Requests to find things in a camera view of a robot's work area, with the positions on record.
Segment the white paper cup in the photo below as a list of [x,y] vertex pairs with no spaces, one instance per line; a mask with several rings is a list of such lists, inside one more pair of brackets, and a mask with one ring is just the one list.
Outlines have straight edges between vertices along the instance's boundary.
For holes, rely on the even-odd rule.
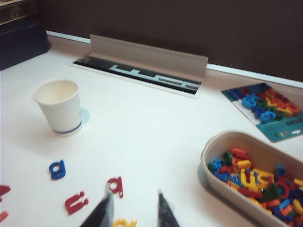
[[43,84],[34,93],[52,129],[62,135],[77,132],[81,127],[79,87],[70,80]]

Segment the dark wall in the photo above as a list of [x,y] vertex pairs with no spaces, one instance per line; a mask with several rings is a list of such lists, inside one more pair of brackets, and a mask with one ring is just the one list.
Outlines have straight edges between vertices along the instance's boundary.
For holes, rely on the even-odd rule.
[[301,0],[38,0],[47,30],[209,57],[303,82]]

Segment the beige tray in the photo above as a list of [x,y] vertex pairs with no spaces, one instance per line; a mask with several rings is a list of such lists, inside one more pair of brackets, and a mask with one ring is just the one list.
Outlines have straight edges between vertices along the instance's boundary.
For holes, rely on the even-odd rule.
[[206,143],[201,155],[201,166],[206,174],[209,185],[214,191],[260,224],[287,227],[288,225],[283,221],[274,215],[270,215],[266,210],[229,187],[208,170],[207,162],[212,162],[215,158],[223,158],[225,151],[230,150],[232,147],[245,149],[256,168],[272,173],[275,172],[277,165],[281,165],[285,168],[287,174],[292,174],[295,178],[303,179],[303,163],[250,135],[237,131],[226,131],[213,137]]

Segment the blue stripe on cup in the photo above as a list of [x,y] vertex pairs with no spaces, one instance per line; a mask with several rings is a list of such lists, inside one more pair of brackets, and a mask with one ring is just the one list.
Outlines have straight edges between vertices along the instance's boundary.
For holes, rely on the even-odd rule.
[[80,122],[80,124],[79,124],[76,128],[74,128],[74,129],[72,129],[72,130],[69,130],[69,131],[56,131],[56,130],[54,130],[54,132],[56,132],[56,133],[58,133],[58,134],[70,133],[70,132],[75,131],[76,129],[78,129],[78,128],[81,126],[81,124],[82,124],[82,121]]

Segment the table surface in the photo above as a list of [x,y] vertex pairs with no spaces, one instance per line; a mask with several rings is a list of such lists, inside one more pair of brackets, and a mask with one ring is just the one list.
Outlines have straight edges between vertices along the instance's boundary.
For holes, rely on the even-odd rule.
[[[49,36],[49,52],[1,72],[1,226],[79,226],[105,194],[109,178],[122,176],[124,197],[114,195],[114,220],[157,226],[158,189],[180,226],[258,226],[215,195],[198,169],[205,143],[226,130],[248,133],[303,161],[303,136],[270,142],[221,90],[261,80],[207,70],[195,98],[144,82],[70,65],[89,44]],[[80,87],[86,122],[70,137],[49,127],[33,93],[54,79]],[[303,107],[303,89],[269,83]],[[52,181],[52,162],[66,176]],[[64,202],[84,191],[89,204],[68,216]]]

